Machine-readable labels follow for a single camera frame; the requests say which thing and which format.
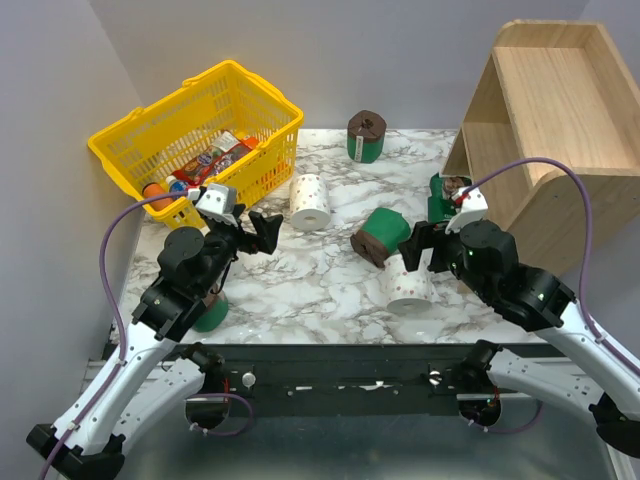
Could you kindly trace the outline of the white floral paper roll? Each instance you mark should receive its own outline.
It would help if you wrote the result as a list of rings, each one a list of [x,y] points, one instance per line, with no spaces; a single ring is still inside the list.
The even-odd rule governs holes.
[[[426,310],[435,295],[427,265],[425,254],[422,255],[415,271],[408,271],[405,268],[400,254],[385,260],[382,287],[389,312],[413,315]]]
[[[317,174],[296,175],[290,183],[290,222],[295,229],[316,231],[331,219],[329,190]]]

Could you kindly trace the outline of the green wrapped roll near left arm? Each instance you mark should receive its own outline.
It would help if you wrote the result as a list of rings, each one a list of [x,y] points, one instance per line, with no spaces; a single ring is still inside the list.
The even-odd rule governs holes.
[[[216,329],[226,318],[229,303],[226,295],[221,292],[213,297],[212,303],[204,314],[194,323],[192,329],[198,333],[207,333]]]

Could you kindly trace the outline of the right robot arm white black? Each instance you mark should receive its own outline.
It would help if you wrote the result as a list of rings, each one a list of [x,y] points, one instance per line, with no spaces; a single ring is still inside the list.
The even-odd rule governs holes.
[[[493,385],[565,408],[594,426],[606,444],[638,457],[638,358],[583,313],[561,280],[520,263],[511,234],[487,220],[458,233],[419,222],[398,249],[408,271],[430,251],[430,272],[451,272],[501,318],[545,340],[586,376],[575,379],[480,340],[453,370],[457,387],[474,393]]]

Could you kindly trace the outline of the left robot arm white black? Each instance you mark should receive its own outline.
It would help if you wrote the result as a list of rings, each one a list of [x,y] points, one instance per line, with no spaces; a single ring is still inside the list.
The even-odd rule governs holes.
[[[180,227],[166,238],[160,272],[143,293],[114,351],[81,397],[28,444],[67,479],[113,479],[133,445],[188,397],[214,393],[221,360],[192,345],[163,377],[144,382],[205,314],[238,253],[274,252],[282,215],[249,214],[255,230],[210,219],[208,233]]]

